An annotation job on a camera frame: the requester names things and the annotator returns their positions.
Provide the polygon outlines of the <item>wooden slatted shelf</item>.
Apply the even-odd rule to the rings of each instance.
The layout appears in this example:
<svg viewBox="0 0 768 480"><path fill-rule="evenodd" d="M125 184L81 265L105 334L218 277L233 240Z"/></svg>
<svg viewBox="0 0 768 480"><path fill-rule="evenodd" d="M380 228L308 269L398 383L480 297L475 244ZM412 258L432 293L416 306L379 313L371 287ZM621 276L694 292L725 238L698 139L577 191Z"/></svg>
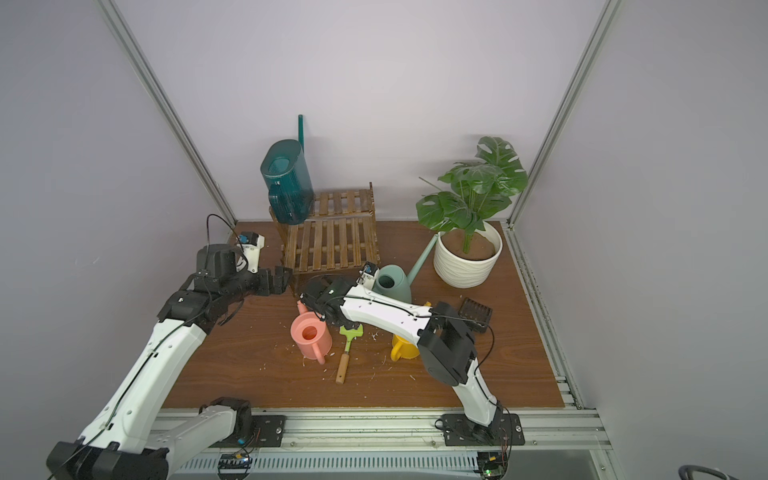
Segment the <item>wooden slatted shelf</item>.
<svg viewBox="0 0 768 480"><path fill-rule="evenodd" d="M291 289L317 275L360 270L381 261L374 188L319 192L303 223L275 223L282 241L282 264L293 270Z"/></svg>

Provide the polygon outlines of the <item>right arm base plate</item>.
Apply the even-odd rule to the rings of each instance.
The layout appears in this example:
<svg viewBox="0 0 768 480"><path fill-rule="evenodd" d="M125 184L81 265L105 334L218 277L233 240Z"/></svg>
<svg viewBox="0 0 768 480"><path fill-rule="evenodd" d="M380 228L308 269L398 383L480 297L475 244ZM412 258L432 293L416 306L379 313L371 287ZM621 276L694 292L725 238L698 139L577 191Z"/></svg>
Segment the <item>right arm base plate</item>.
<svg viewBox="0 0 768 480"><path fill-rule="evenodd" d="M444 414L434 426L442 433L446 446L523 446L526 443L518 415L497 413L489 426L470 421L464 414Z"/></svg>

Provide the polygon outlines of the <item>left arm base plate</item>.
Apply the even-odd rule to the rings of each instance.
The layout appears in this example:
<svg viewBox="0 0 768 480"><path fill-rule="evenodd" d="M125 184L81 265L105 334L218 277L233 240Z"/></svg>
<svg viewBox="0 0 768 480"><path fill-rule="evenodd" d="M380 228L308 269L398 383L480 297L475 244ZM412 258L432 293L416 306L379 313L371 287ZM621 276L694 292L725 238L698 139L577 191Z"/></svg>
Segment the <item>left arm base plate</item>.
<svg viewBox="0 0 768 480"><path fill-rule="evenodd" d="M246 450L281 447L286 420L285 415L254 415L249 430L243 434L233 434L222 445Z"/></svg>

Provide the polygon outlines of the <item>light green watering can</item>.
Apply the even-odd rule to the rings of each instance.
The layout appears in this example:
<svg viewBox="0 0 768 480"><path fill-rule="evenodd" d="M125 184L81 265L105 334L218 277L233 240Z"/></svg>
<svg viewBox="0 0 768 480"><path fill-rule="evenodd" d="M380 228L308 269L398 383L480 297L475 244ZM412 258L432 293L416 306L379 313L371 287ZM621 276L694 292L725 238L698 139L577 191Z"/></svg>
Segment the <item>light green watering can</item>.
<svg viewBox="0 0 768 480"><path fill-rule="evenodd" d="M400 302L411 303L412 283L418 276L438 238L438 234L431 238L408 273L405 273L398 265L387 265L380 268L374 280L373 291Z"/></svg>

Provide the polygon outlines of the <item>dark teal watering can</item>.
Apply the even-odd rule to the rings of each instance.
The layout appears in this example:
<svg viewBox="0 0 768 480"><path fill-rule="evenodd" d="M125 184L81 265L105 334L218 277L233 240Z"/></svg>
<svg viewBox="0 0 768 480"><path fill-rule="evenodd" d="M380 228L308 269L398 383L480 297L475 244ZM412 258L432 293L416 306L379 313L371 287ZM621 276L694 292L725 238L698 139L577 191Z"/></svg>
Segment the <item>dark teal watering can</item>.
<svg viewBox="0 0 768 480"><path fill-rule="evenodd" d="M281 224L301 224L313 211L314 190L304 146L304 116L299 114L298 138L274 143L260 166L272 213Z"/></svg>

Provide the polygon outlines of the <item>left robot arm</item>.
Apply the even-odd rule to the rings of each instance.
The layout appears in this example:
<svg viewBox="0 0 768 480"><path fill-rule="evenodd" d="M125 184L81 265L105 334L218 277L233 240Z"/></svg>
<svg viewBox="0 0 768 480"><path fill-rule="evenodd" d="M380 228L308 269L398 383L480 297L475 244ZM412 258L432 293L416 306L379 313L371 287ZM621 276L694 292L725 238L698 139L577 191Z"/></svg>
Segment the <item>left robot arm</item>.
<svg viewBox="0 0 768 480"><path fill-rule="evenodd" d="M150 339L106 406L73 442L58 442L46 460L53 479L167 479L218 442L237 447L255 436L249 401L221 397L165 434L152 426L192 354L229 307L250 295L285 292L292 272L260 267L262 236L207 245L197 268L158 314Z"/></svg>

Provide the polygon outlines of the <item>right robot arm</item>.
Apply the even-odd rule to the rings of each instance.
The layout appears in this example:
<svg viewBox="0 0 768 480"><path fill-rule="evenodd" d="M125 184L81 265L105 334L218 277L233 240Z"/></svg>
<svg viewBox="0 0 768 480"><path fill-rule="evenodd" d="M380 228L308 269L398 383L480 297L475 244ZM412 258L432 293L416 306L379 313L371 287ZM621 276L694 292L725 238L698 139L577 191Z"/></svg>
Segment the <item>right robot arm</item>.
<svg viewBox="0 0 768 480"><path fill-rule="evenodd" d="M406 303L337 275L308 281L299 299L331 325L370 325L415 345L427 373L453 389L469 422L488 430L499 426L503 409L480 371L474 334L449 304Z"/></svg>

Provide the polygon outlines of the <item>pink watering can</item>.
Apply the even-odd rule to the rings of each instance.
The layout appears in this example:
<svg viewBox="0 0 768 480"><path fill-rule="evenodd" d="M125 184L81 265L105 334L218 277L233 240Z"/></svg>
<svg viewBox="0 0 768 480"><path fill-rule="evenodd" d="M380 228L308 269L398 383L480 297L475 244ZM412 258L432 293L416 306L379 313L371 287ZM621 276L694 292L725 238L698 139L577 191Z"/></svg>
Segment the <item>pink watering can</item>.
<svg viewBox="0 0 768 480"><path fill-rule="evenodd" d="M301 301L297 302L297 308L299 314L291 324L291 338L304 358L324 365L332 347L333 337L326 323L315 312Z"/></svg>

